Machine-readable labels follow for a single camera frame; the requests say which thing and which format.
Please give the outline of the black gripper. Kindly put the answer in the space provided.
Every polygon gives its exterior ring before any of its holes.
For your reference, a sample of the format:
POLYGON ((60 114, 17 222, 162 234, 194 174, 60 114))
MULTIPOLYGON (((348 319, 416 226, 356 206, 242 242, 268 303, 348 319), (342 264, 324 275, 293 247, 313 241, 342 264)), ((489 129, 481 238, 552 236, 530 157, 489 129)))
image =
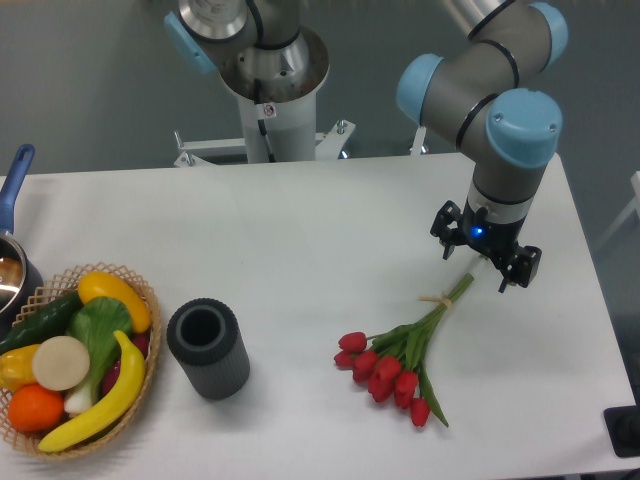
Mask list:
POLYGON ((524 219, 506 224, 494 223, 488 215, 478 215, 480 211, 481 208, 474 211, 469 201, 466 201, 463 213, 451 200, 440 208, 430 234, 443 247, 442 258, 448 260, 454 249, 463 244, 464 233, 466 244, 499 268, 503 277, 498 288, 500 293, 504 293, 508 286, 527 288, 537 274, 542 250, 518 245, 517 238, 524 219))

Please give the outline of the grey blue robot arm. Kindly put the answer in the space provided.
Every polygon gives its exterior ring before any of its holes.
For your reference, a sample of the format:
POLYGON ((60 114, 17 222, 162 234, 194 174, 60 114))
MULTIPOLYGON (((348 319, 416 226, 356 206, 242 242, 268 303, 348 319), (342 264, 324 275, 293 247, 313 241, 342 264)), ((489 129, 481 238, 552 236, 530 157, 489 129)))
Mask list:
MULTIPOLYGON (((487 257, 504 285, 527 287, 541 251, 518 242, 544 171, 556 152, 562 113, 528 79, 563 53, 568 27, 544 2, 449 1, 469 49, 454 60, 414 59, 397 89, 399 109, 474 163, 463 206, 446 203, 431 233, 451 253, 487 257)), ((316 94, 327 49, 303 26, 296 1, 180 1, 164 19, 184 61, 218 72, 239 105, 253 163, 315 160, 316 94)))

